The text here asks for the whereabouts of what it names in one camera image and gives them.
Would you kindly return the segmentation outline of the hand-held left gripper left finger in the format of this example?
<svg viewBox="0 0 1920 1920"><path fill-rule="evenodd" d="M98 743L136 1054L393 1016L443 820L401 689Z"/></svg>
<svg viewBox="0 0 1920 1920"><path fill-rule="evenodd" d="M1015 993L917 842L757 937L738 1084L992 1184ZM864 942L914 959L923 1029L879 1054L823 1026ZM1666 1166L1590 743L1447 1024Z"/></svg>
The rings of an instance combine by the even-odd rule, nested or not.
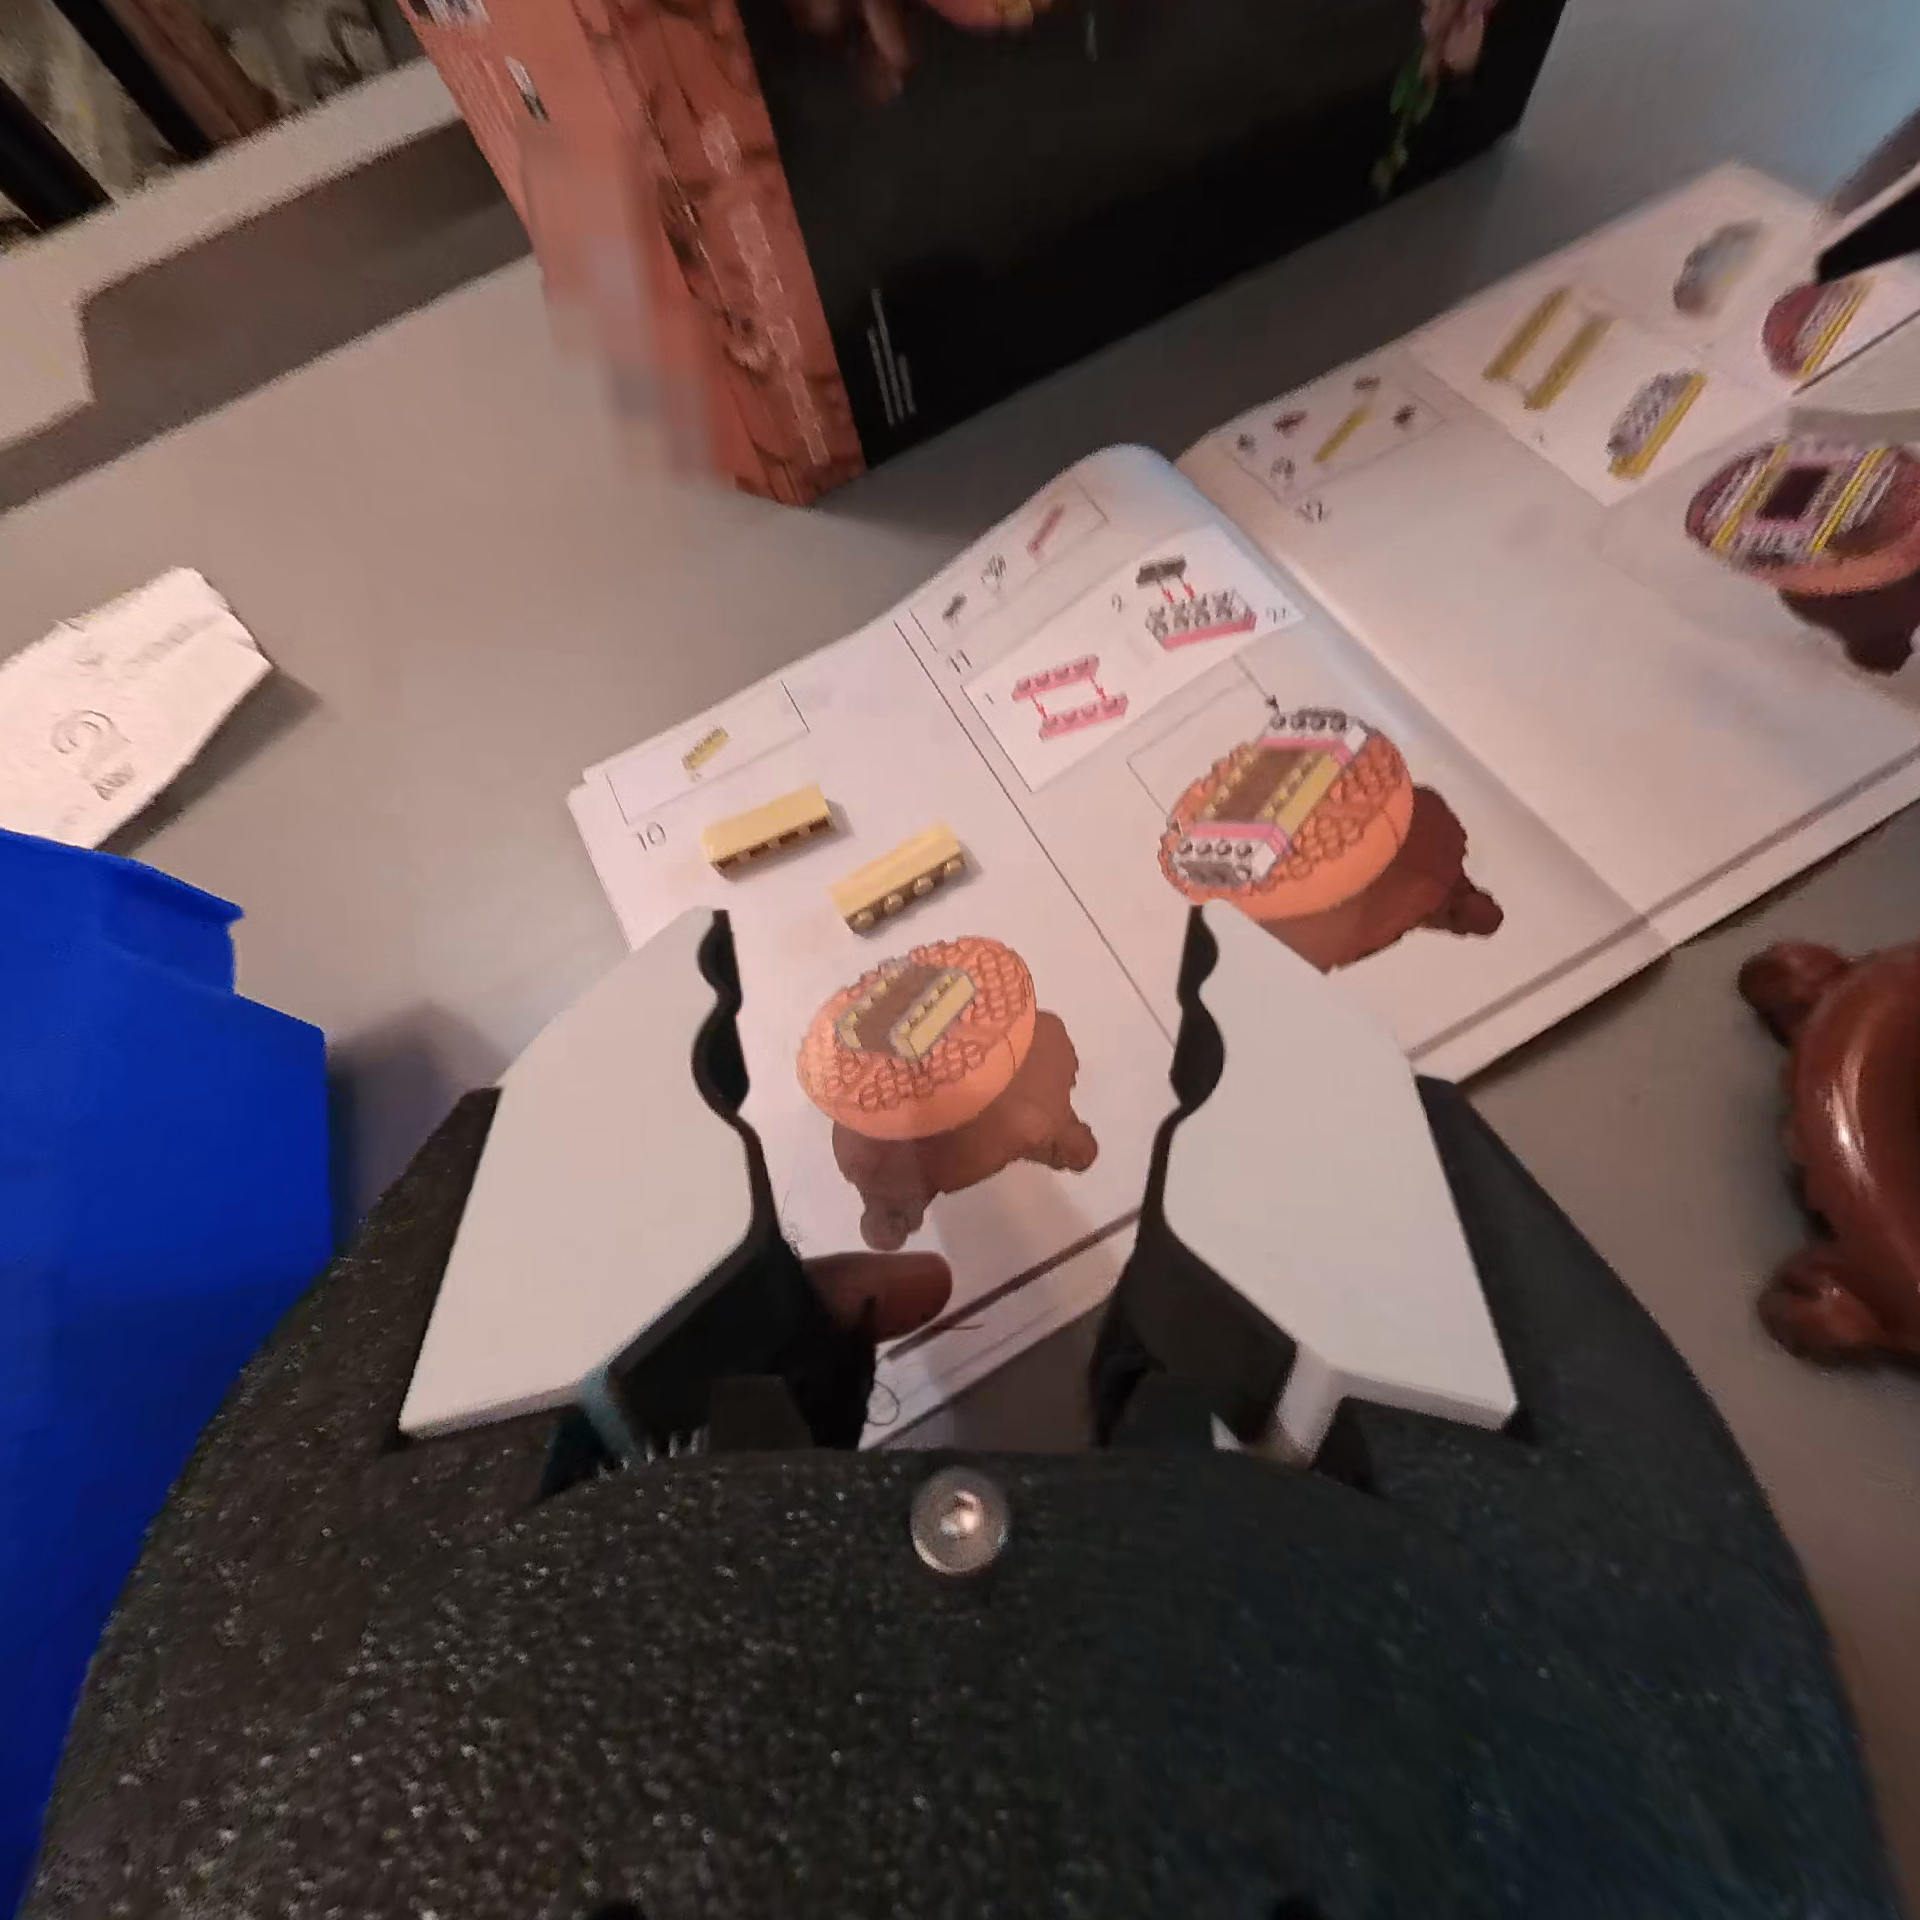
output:
<svg viewBox="0 0 1920 1920"><path fill-rule="evenodd" d="M738 1008L730 914L691 910L502 1074L401 1433L608 1401L778 1229Z"/></svg>

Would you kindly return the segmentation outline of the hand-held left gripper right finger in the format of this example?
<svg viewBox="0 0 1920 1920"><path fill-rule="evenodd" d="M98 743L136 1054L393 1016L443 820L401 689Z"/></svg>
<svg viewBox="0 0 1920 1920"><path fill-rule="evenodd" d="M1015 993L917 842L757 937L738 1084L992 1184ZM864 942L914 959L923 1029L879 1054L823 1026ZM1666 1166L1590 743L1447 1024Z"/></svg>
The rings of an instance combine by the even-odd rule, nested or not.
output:
<svg viewBox="0 0 1920 1920"><path fill-rule="evenodd" d="M1173 1109L1096 1336L1096 1440L1315 1458L1377 1406L1498 1433L1518 1386L1393 1036L1232 904L1192 910Z"/></svg>

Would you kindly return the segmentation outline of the tan brick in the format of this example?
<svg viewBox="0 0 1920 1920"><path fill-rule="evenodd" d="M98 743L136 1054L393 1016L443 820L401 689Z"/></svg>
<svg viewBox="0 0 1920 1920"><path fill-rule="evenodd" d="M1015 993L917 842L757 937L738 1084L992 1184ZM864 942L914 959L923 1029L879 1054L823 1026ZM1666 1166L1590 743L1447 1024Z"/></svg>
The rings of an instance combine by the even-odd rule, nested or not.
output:
<svg viewBox="0 0 1920 1920"><path fill-rule="evenodd" d="M827 834L835 834L832 801L818 783L802 783L709 822L699 846L706 866L733 877Z"/></svg>
<svg viewBox="0 0 1920 1920"><path fill-rule="evenodd" d="M968 874L969 858L958 834L936 822L835 879L827 898L840 921L866 934Z"/></svg>

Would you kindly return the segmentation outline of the grey desk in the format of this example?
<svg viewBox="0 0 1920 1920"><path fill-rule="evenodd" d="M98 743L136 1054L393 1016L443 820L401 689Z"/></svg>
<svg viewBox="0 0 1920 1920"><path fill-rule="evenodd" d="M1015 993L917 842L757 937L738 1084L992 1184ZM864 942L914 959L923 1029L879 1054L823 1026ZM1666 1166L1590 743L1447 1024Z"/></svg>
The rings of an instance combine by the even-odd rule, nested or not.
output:
<svg viewBox="0 0 1920 1920"><path fill-rule="evenodd" d="M1822 197L1915 108L1915 5L1574 5L1499 153L1057 374L813 511L630 456L519 261L5 517L5 648L168 565L280 661L134 849L238 901L320 1024L345 1193L607 972L566 794L888 610L1074 456L1209 428L1743 158ZM1915 933L1915 813L1475 1084L1715 1394L1805 1558L1885 1813L1915 1825L1915 1380L1822 1372L1753 1296L1800 1239L1738 966Z"/></svg>

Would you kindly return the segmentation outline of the person's left hand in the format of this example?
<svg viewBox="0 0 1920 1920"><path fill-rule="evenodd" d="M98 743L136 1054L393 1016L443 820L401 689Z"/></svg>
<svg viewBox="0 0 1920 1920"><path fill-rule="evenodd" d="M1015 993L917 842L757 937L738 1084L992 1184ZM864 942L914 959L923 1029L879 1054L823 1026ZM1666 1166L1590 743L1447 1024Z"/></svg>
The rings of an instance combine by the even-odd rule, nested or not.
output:
<svg viewBox="0 0 1920 1920"><path fill-rule="evenodd" d="M933 1252L825 1254L802 1266L832 1321L877 1345L937 1322L953 1297L953 1271Z"/></svg>

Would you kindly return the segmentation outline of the blue plastic bin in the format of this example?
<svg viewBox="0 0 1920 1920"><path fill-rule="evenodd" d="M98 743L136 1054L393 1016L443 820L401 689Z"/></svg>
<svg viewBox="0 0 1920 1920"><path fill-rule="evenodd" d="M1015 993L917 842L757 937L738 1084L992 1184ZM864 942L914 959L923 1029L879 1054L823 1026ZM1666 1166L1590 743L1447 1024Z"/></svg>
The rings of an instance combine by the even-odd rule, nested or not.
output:
<svg viewBox="0 0 1920 1920"><path fill-rule="evenodd" d="M2 834L2 1897L139 1541L335 1252L323 1031L235 988L241 908Z"/></svg>

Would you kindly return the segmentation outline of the open building instruction booklet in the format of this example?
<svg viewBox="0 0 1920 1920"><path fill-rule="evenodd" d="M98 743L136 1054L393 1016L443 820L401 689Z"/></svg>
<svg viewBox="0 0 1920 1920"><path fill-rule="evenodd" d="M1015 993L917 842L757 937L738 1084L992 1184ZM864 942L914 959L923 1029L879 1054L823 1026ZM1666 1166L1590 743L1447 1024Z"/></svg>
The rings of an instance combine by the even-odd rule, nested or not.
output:
<svg viewBox="0 0 1920 1920"><path fill-rule="evenodd" d="M953 1266L870 1444L1114 1280L1189 908L1462 1081L1915 801L1915 247L1831 249L1725 166L589 766L630 943L713 904L761 964L795 1240ZM706 866L802 783L835 834ZM968 877L856 934L830 885L931 825Z"/></svg>

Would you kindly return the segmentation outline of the white paper bag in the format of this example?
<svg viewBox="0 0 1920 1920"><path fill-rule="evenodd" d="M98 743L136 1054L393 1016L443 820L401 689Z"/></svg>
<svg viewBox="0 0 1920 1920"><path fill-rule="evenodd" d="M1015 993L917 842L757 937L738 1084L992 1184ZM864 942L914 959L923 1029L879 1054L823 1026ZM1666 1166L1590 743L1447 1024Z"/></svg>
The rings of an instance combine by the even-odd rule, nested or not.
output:
<svg viewBox="0 0 1920 1920"><path fill-rule="evenodd" d="M2 662L2 826L101 848L270 674L193 567L57 621Z"/></svg>

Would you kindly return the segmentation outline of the dark building set box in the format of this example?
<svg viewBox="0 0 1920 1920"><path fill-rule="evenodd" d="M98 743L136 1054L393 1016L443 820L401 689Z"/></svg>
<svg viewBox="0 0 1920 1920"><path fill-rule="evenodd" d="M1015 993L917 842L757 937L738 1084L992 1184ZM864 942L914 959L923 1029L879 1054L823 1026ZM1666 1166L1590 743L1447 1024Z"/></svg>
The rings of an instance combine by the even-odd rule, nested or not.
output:
<svg viewBox="0 0 1920 1920"><path fill-rule="evenodd" d="M403 5L563 342L806 506L1496 145L1560 2Z"/></svg>

